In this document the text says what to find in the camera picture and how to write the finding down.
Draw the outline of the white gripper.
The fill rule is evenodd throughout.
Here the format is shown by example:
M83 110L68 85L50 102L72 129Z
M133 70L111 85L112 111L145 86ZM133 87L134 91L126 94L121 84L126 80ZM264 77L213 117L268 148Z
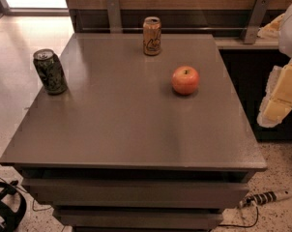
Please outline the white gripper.
M257 36L261 39L278 38L279 51L292 58L292 4L284 14L260 28ZM292 110L292 59L284 67L273 67L265 91L257 123L263 128L273 128Z

